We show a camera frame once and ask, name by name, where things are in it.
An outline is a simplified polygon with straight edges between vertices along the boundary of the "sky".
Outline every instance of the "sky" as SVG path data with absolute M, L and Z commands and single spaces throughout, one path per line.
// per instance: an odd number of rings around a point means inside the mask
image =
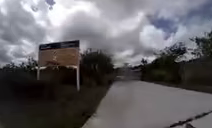
M 212 29 L 212 0 L 0 0 L 0 64 L 37 59 L 38 46 L 81 41 L 115 64 L 140 63 Z

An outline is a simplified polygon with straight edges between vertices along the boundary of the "paved road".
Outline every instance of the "paved road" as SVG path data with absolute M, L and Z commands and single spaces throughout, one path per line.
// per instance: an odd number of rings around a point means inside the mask
M 140 81 L 116 82 L 83 128 L 163 128 L 211 109 L 210 94 Z

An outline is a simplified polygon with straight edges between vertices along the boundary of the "roadside vegetation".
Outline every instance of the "roadside vegetation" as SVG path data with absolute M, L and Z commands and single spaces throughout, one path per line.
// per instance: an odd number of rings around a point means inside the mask
M 37 61 L 29 58 L 27 62 L 0 67 L 0 100 L 17 101 L 25 109 L 17 114 L 26 115 L 28 124 L 18 127 L 80 128 L 95 112 L 114 80 L 112 59 L 99 50 L 88 50 L 81 56 L 79 92 L 75 69 L 46 68 L 38 81 L 36 66 Z
M 151 63 L 143 58 L 141 79 L 212 93 L 212 30 L 190 41 L 195 43 L 195 48 L 179 42 L 155 53 L 157 58 Z

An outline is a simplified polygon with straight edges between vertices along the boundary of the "metal pole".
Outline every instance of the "metal pole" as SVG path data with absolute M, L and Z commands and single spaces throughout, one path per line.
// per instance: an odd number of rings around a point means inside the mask
M 80 66 L 79 65 L 76 68 L 76 85 L 77 85 L 77 91 L 80 91 Z
M 40 67 L 37 68 L 37 80 L 40 80 Z
M 78 49 L 78 62 L 77 62 L 77 68 L 76 68 L 76 85 L 77 85 L 77 91 L 80 91 L 80 51 Z

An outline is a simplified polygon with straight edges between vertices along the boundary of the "signboard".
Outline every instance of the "signboard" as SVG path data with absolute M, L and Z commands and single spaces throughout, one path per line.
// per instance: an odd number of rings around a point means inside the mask
M 42 44 L 39 47 L 39 67 L 78 66 L 79 41 Z

